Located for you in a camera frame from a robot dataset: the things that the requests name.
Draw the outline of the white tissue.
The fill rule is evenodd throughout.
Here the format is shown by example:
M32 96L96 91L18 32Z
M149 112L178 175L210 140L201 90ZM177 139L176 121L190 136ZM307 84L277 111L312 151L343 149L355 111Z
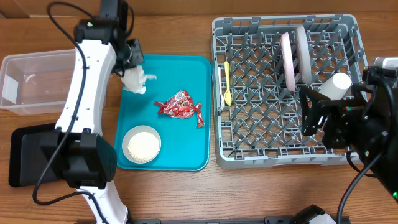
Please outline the white tissue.
M141 95L146 92L146 81L156 79L157 77L155 75L145 74L145 71L141 65L125 70L124 76L121 78L124 84L124 90Z

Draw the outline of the white cup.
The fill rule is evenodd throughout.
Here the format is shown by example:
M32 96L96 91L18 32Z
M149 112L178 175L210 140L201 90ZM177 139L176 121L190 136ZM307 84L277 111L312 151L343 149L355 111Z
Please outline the white cup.
M340 100L351 85L351 78L347 74L336 73L320 86L319 93L331 100Z

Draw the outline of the yellow plastic spoon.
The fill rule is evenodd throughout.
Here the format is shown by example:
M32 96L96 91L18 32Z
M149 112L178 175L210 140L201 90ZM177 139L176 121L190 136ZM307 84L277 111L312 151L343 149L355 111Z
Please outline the yellow plastic spoon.
M224 100L228 106L231 106L232 98L231 98L231 87L230 87L230 66L228 61L224 62L224 72L226 76L226 91L224 93Z

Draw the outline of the grey plate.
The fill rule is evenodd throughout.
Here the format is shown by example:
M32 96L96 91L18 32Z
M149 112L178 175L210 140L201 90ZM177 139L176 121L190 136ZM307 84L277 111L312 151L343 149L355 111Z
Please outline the grey plate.
M308 41L306 31L303 25L295 29L295 44L297 47L297 56L299 62L299 71L302 76L302 81L306 84L311 84L311 62L308 48Z

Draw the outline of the pink plate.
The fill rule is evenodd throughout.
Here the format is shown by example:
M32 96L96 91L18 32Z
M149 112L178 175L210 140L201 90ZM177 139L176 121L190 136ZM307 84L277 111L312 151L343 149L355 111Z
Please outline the pink plate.
M286 88L289 91L295 91L294 63L292 58L292 50L291 50L290 38L288 32L282 34L280 38L280 44L282 50L282 59L284 63Z

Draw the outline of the white plastic fork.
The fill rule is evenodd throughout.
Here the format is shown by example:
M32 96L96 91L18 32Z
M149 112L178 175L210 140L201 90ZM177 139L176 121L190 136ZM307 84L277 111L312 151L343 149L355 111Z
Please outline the white plastic fork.
M218 86L219 86L219 94L220 94L220 110L224 110L225 106L225 100L224 100L224 95L222 93L222 71L221 67L218 67Z

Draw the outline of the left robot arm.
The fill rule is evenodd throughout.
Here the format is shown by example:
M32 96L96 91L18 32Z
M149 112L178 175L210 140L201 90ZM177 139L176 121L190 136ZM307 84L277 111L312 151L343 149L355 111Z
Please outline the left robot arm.
M109 77L144 61L139 41L130 37L134 14L126 1L102 1L68 39L75 46L75 65L63 111L53 131L40 134L47 170L81 195L97 223L131 223L114 183L116 150L103 138L102 113Z

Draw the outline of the red snack wrapper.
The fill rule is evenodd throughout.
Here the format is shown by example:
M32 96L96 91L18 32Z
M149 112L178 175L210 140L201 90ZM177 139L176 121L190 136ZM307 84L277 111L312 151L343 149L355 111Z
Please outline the red snack wrapper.
M186 90L179 90L164 103L156 101L154 104L160 106L158 114L165 114L178 119L188 119L197 110L192 97Z

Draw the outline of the small red candy wrapper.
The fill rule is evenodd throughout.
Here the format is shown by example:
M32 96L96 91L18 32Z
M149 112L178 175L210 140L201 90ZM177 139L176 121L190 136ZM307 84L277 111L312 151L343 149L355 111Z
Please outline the small red candy wrapper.
M196 128L201 128L205 125L205 122L203 121L202 113L201 113L201 103L195 104L195 112L197 115L197 125Z

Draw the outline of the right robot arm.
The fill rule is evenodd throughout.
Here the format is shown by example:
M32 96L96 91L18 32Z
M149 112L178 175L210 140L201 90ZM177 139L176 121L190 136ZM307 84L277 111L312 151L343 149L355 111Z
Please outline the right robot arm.
M364 167L344 192L336 221L343 221L345 203L369 171L397 198L397 58L378 57L351 86L352 99L332 100L311 88L299 91L302 134L323 128L327 148L352 147Z

